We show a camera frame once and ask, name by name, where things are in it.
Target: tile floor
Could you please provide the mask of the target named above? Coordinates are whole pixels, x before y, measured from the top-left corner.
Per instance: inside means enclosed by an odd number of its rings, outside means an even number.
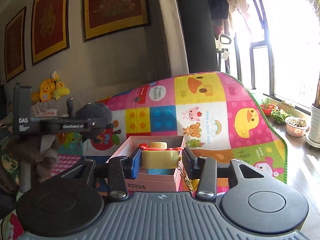
[[[309,214],[301,232],[310,240],[320,239],[320,149],[311,148],[305,138],[294,138],[285,133],[285,126],[275,125],[276,132],[288,146],[287,183],[309,202]]]

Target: framed picture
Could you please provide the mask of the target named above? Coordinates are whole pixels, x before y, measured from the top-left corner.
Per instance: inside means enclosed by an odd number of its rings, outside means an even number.
[[[27,7],[24,7],[5,27],[4,68],[7,82],[26,70],[24,56],[26,11]]]
[[[148,23],[145,0],[83,0],[84,38]]]
[[[68,1],[33,1],[31,23],[33,65],[69,48]]]

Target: ribbed gray surface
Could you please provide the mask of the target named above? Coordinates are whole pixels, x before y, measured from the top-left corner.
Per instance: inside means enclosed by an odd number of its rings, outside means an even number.
[[[199,202],[188,192],[135,193],[112,203],[89,229],[62,238],[25,233],[23,240],[307,240],[301,233],[286,236],[249,235],[233,227],[213,203]]]

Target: yellow picture border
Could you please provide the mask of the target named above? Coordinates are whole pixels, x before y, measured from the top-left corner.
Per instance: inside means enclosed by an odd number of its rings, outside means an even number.
[[[63,28],[63,41],[60,41],[53,46],[41,51],[38,54],[35,54],[35,17],[36,17],[36,5],[40,0],[33,1],[32,8],[32,23],[31,23],[31,47],[32,47],[32,64],[40,62],[41,60],[63,50],[69,48],[69,33],[68,33],[68,3],[69,0],[63,0],[63,9],[62,9],[62,28]]]
[[[129,17],[126,19],[103,24],[90,29],[89,19],[89,0],[83,0],[83,15],[84,15],[84,39],[85,41],[97,36],[110,34],[115,31],[123,30],[130,27],[144,25],[148,23],[146,0],[140,0],[141,15]]]
[[[24,54],[24,27],[25,27],[25,21],[26,21],[26,11],[27,7],[25,6],[21,11],[19,11],[15,17],[11,19],[11,21],[6,25],[5,27],[5,35],[4,35],[4,69],[5,69],[5,78],[8,82],[10,79],[18,75],[19,73],[26,70],[26,61],[25,61],[25,54]],[[21,23],[21,58],[22,58],[22,64],[18,66],[15,70],[13,70],[11,73],[8,73],[7,69],[7,53],[6,53],[6,44],[7,44],[7,29],[16,22],[16,20],[22,16],[22,23]]]

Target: gray wall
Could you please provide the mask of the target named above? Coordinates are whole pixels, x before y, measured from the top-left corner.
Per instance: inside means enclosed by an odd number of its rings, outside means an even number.
[[[6,83],[4,33],[6,24],[27,6],[25,25],[26,71]],[[70,49],[32,66],[31,14],[33,0],[12,0],[0,14],[0,82],[6,96],[13,95],[16,82],[38,90],[42,80],[57,71],[72,92],[117,82],[142,79],[145,82],[170,75],[163,23],[158,0],[147,0],[150,25],[84,42],[82,0],[69,0]]]

